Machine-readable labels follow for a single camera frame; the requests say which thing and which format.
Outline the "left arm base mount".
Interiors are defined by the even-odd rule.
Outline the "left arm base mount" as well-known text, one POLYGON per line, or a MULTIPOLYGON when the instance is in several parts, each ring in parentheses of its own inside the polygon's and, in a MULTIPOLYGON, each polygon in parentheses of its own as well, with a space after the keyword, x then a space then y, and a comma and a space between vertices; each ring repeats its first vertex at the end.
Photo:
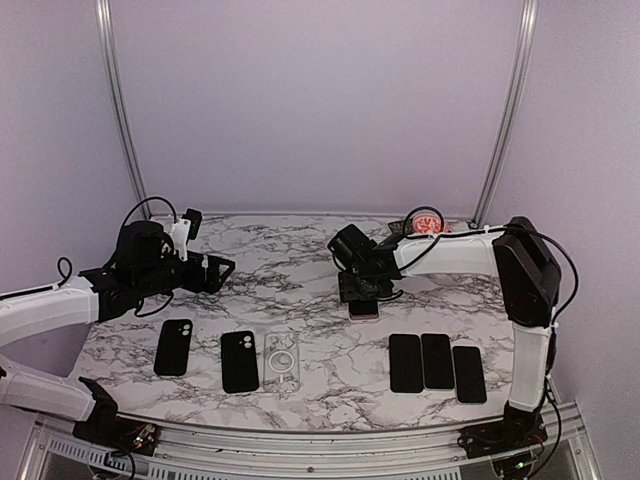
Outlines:
POLYGON ((159 427, 120 416, 116 401, 95 380, 80 377, 79 381, 89 389, 95 405, 86 421, 75 422, 72 435, 125 453, 151 457, 156 449, 159 427))

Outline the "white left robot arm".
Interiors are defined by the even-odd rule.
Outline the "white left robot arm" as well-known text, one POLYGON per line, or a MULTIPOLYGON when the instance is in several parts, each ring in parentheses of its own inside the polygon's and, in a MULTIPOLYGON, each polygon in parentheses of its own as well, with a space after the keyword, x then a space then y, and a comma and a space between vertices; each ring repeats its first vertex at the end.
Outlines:
POLYGON ((218 292, 234 261, 189 250, 198 228, 179 219, 123 226, 101 267, 1 297, 1 402, 25 410, 86 421, 106 445, 125 438, 126 423, 96 381, 72 376, 81 343, 93 324, 127 313, 144 316, 150 297, 178 290, 218 292))

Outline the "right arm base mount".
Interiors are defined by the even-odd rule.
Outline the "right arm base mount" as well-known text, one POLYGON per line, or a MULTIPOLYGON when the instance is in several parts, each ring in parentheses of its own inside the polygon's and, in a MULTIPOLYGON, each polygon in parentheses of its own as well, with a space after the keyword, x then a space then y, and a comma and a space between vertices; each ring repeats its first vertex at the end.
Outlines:
POLYGON ((500 420, 462 428, 458 446, 465 450, 469 459, 474 459, 543 444, 548 434, 543 426, 541 409, 538 406, 529 412, 507 402, 500 420))

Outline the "clear magsafe phone case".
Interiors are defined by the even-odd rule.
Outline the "clear magsafe phone case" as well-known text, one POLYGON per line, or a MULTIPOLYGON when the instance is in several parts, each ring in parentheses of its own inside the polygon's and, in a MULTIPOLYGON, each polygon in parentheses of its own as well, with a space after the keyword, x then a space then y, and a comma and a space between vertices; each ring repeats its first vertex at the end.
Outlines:
POLYGON ((299 347, 295 333, 268 333, 264 339, 263 360, 265 392, 289 394, 300 389, 299 347))

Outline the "pink phone case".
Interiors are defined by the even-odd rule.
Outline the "pink phone case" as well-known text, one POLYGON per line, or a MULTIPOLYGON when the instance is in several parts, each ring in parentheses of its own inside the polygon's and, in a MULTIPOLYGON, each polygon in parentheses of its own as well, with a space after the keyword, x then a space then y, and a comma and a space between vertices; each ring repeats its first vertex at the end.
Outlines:
POLYGON ((379 319, 377 300, 355 300, 348 303, 348 315, 351 322, 374 322, 379 319))

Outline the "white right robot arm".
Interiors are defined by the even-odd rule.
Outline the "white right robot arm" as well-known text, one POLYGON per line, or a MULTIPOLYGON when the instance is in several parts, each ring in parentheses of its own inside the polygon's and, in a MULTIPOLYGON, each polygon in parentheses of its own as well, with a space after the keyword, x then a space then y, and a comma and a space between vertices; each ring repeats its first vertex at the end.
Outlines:
POLYGON ((513 324, 515 351, 507 404, 495 438, 515 448, 534 431, 534 411, 543 398, 561 267, 557 247, 525 216, 499 226, 460 232, 389 235, 377 242, 356 225, 339 230, 327 248, 341 266, 344 303, 389 299, 404 278, 481 275, 497 280, 506 317, 513 324))

